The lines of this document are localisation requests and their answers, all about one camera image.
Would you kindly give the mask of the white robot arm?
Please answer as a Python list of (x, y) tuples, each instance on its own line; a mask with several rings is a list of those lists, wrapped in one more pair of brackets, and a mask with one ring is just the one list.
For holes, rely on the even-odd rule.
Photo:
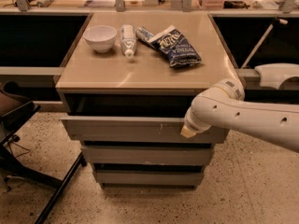
[(299, 152), (298, 105), (245, 102), (244, 98), (239, 81), (219, 81), (193, 98), (180, 134), (191, 138), (216, 126)]

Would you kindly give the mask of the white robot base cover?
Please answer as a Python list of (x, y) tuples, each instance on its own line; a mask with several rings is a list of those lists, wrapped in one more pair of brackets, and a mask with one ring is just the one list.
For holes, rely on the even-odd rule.
[(269, 63), (256, 66), (260, 76), (260, 86), (278, 90), (290, 78), (299, 77), (299, 64)]

